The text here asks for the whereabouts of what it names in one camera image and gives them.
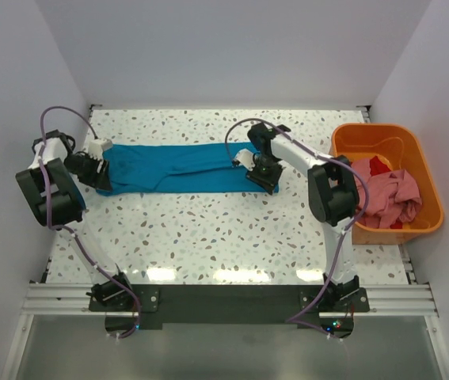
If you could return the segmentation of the blue t shirt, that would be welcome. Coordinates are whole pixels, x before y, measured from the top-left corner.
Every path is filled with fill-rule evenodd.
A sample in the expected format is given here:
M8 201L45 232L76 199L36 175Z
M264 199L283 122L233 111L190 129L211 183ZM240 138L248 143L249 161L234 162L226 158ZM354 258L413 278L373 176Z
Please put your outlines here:
M225 193L263 192L248 180L246 168L233 166L229 158L242 149L253 150L247 142L197 145L115 145L105 152L109 162L110 192L126 193Z

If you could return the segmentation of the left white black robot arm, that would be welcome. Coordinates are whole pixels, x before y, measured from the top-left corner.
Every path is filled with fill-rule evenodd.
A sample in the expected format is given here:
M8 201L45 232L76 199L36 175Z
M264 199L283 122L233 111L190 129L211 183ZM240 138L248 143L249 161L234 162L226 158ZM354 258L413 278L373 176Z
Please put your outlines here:
M135 292L119 265L102 249L86 221L87 206L77 183L111 192L108 139L94 139L77 151L73 137L54 130L34 141L32 164L15 175L41 226L59 231L78 254L92 283L87 293L106 311L135 307Z

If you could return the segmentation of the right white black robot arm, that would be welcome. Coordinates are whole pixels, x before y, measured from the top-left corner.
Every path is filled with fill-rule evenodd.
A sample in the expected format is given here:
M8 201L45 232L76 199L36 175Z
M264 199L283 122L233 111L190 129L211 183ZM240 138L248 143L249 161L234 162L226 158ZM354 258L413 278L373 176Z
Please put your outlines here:
M306 177L309 209L322 224L326 268L321 290L303 311L323 302L329 309L340 311L360 288L351 234L360 202L355 173L346 157L314 151L289 136L289 131L265 123L249 129L247 136L257 152L249 155L246 178L272 194L283 172L281 162Z

